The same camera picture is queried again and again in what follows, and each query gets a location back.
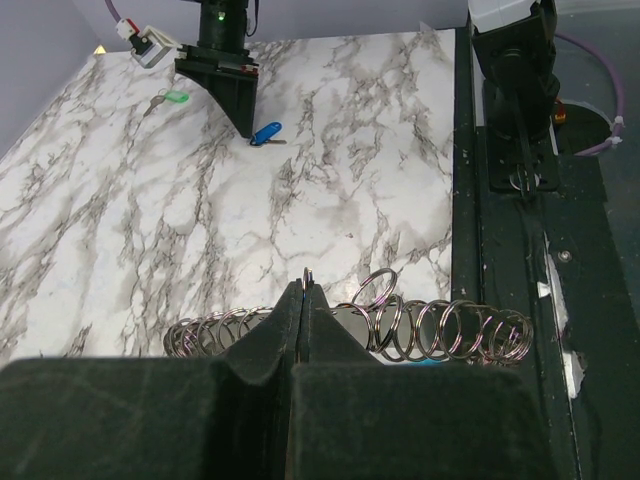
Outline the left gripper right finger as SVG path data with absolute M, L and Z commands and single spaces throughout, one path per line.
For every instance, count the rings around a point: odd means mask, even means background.
M 521 367 L 386 366 L 306 293 L 293 369 L 297 479 L 579 479 L 583 475 L 549 305 L 515 305 L 537 329 Z

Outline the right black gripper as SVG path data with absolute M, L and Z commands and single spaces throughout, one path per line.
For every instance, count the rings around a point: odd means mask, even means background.
M 242 138 L 253 136 L 259 65 L 248 50 L 182 45 L 174 65 L 177 74 L 209 91 Z

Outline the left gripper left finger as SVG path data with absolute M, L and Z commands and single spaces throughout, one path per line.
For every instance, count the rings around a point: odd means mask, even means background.
M 1 372 L 5 479 L 281 479 L 304 290 L 223 354 L 49 358 Z

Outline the blue tagged key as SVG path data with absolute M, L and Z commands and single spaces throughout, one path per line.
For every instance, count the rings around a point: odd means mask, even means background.
M 286 140 L 276 139 L 276 135 L 281 132 L 282 128 L 283 126 L 280 122 L 269 123 L 251 137 L 249 145 L 256 148 L 266 145 L 286 145 Z

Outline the grey blue spiral keyring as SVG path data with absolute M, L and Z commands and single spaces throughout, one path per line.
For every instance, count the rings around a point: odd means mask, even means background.
M 377 359 L 511 367 L 530 351 L 534 327 L 526 315 L 468 299 L 406 300 L 396 291 L 397 283 L 396 271 L 379 269 L 359 284 L 351 299 L 329 308 L 342 326 L 361 328 L 357 342 Z M 180 319 L 163 336 L 164 353 L 176 358 L 218 355 L 273 312 L 261 305 Z

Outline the green tagged key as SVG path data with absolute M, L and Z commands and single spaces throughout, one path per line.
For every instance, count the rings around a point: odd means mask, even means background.
M 190 96 L 186 92 L 178 91 L 178 90 L 160 90 L 155 96 L 153 96 L 149 101 L 149 106 L 143 113 L 143 117 L 148 117 L 158 106 L 165 102 L 182 104 L 187 102 L 190 99 Z

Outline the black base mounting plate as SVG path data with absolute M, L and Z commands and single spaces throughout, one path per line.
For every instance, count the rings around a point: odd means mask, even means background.
M 525 203 L 489 182 L 466 28 L 454 41 L 451 295 L 519 311 L 519 366 L 563 479 L 639 475 L 639 329 L 595 158 L 564 157 L 560 187 Z

